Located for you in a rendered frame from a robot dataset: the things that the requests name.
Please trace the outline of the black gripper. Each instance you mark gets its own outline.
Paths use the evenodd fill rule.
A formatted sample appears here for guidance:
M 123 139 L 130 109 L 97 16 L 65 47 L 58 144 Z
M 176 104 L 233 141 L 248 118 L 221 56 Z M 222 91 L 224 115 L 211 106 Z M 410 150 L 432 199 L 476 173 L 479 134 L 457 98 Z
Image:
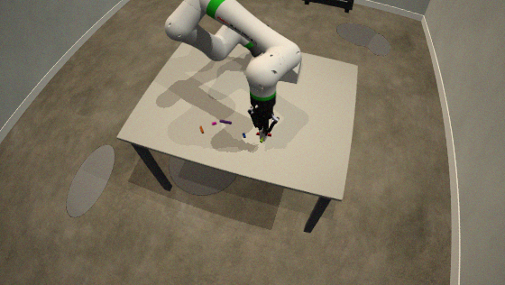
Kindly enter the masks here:
M 248 110 L 248 113 L 252 118 L 254 127 L 259 129 L 260 139 L 263 137 L 263 141 L 265 142 L 268 137 L 268 133 L 271 132 L 273 126 L 279 121 L 279 118 L 274 116 L 273 108 L 265 111 L 257 110 L 254 108 L 253 111 L 253 107 L 251 106 Z M 272 123 L 269 128 L 270 119 L 272 119 Z

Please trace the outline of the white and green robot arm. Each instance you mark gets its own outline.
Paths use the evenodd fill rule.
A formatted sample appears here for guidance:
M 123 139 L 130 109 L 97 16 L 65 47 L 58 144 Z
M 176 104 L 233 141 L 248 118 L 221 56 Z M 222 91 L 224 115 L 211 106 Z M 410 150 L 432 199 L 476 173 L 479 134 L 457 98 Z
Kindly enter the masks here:
M 198 25 L 205 14 L 223 24 L 215 36 Z M 197 47 L 213 61 L 224 60 L 237 44 L 254 58 L 264 53 L 249 63 L 245 73 L 251 105 L 261 111 L 275 106 L 278 81 L 301 60 L 297 44 L 273 31 L 236 0 L 184 0 L 167 19 L 165 32 L 173 41 Z

